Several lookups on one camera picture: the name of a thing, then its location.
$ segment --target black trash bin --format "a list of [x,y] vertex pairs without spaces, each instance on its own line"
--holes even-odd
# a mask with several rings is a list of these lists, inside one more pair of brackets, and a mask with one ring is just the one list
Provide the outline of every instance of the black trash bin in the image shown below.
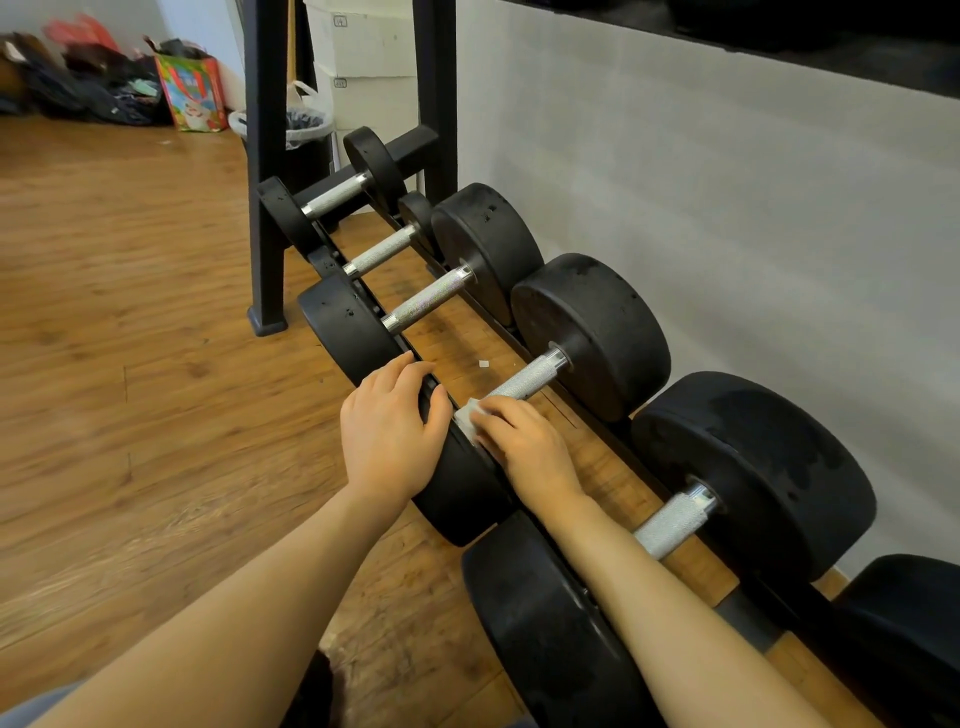
[[[247,114],[234,111],[230,128],[247,147]],[[307,107],[287,107],[286,153],[280,178],[295,193],[316,184],[333,171],[333,114]]]

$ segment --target dumbbell rack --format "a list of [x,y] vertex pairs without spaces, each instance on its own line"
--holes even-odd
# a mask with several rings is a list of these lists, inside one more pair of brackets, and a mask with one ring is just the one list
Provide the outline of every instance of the dumbbell rack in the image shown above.
[[[436,205],[457,190],[456,3],[451,0],[413,0],[420,122],[437,132],[437,139],[419,151],[388,144],[404,175],[423,169],[425,192]],[[253,303],[248,312],[254,332],[269,335],[287,328],[283,316],[284,235],[260,204],[257,186],[272,176],[287,177],[284,169],[285,79],[287,4],[276,0],[247,0],[245,43],[247,98],[248,178],[250,186],[251,268]],[[354,174],[351,167],[317,182],[295,195],[298,206],[319,196]],[[367,203],[354,198],[329,211],[319,222],[328,230]],[[381,212],[395,228],[402,223]],[[324,234],[316,246],[298,246],[300,254],[318,272],[342,265],[345,258]],[[427,270],[439,277],[448,268],[417,247]],[[354,286],[371,306],[382,311],[376,296],[359,279]],[[460,296],[526,362],[532,357],[516,330],[505,328],[470,295]],[[558,381],[553,391],[608,447],[664,501],[672,495],[644,467],[631,446],[630,421],[605,424],[590,414]],[[736,554],[714,539],[709,527],[699,538],[738,577],[739,587],[718,608],[759,649],[766,649],[785,631],[795,633],[856,696],[887,725],[934,726],[923,710],[924,700],[908,688],[892,684],[875,664],[834,625],[829,601],[813,586],[746,568]]]

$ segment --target white plastic bag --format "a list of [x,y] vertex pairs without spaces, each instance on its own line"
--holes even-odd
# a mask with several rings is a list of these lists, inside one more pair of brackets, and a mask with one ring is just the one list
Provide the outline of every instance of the white plastic bag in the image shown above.
[[[297,89],[306,92],[300,96]],[[230,128],[246,141],[247,114],[233,111],[227,121]],[[297,149],[307,141],[323,139],[333,132],[333,109],[324,104],[318,91],[302,81],[287,85],[287,150]]]

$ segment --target cardboard box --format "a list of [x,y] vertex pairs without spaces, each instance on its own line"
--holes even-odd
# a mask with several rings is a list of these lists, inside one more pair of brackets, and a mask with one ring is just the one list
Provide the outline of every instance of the cardboard box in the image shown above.
[[406,132],[419,124],[415,77],[342,78],[326,73],[318,63],[314,70],[317,91],[326,108],[333,109],[337,128],[389,127]]
[[416,76],[412,16],[330,12],[307,6],[313,60],[329,76]]

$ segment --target trash can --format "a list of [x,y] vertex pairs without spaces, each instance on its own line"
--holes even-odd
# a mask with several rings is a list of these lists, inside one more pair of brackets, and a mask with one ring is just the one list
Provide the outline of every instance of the trash can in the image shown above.
[[[300,104],[287,105],[287,138],[286,154],[284,154],[283,172],[280,178],[293,193],[309,187],[330,175],[333,164],[333,110],[321,109],[316,103],[319,94],[302,82],[295,82],[297,88],[302,88],[309,94],[309,106]],[[288,98],[296,96],[293,90]],[[243,111],[234,111],[228,122],[244,140],[247,146],[247,114]]]

